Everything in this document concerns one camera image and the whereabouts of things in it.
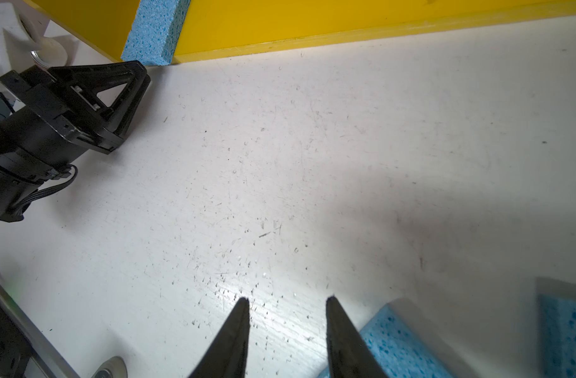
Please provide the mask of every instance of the speckled blue block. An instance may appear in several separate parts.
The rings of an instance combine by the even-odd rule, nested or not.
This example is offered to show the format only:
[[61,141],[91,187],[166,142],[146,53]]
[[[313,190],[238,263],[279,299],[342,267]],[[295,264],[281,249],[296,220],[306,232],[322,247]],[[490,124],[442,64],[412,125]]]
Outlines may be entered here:
[[144,65],[170,64],[189,2],[141,0],[122,52],[122,60],[138,60]]
[[544,376],[576,377],[576,302],[540,297]]
[[[359,334],[390,378],[453,378],[389,305],[381,308]],[[317,378],[329,378],[328,368]]]

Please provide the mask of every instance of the blue foam block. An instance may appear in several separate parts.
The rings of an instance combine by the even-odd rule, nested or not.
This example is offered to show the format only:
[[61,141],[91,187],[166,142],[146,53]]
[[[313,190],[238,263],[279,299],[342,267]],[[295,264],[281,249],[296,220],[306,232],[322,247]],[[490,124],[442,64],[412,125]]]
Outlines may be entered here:
[[576,377],[576,302],[540,297],[544,375]]
[[[389,305],[381,308],[359,334],[391,378],[453,378]],[[328,368],[317,378],[329,378]]]
[[141,0],[122,60],[144,65],[168,65],[177,48],[178,36],[190,0]]

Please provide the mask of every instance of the sponge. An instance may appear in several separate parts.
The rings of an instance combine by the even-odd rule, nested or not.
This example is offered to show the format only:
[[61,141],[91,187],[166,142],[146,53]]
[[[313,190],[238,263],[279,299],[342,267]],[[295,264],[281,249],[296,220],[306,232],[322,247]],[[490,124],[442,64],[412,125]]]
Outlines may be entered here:
[[172,61],[190,0],[141,0],[122,60],[143,65],[168,65]]
[[[389,305],[383,306],[359,334],[389,377],[454,378]],[[317,378],[329,378],[329,369]]]
[[576,377],[576,301],[540,297],[544,376]]

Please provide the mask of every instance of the scratched white surface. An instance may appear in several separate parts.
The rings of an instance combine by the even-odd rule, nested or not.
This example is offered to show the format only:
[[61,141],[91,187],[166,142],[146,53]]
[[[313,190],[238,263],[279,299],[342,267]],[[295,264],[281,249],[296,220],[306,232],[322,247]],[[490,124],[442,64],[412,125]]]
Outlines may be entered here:
[[461,376],[538,375],[535,278],[576,283],[576,17],[150,75],[122,148],[0,223],[83,377],[186,377],[240,296],[248,376],[315,377],[332,294],[358,327],[408,298]]

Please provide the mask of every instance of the white round object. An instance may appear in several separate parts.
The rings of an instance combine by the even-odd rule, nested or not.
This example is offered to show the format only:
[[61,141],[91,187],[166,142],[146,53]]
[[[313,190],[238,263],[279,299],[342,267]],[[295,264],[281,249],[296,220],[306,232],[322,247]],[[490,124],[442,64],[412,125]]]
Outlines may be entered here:
[[59,67],[67,64],[67,51],[65,51],[63,45],[48,37],[40,38],[40,49],[32,51],[31,56],[43,68]]

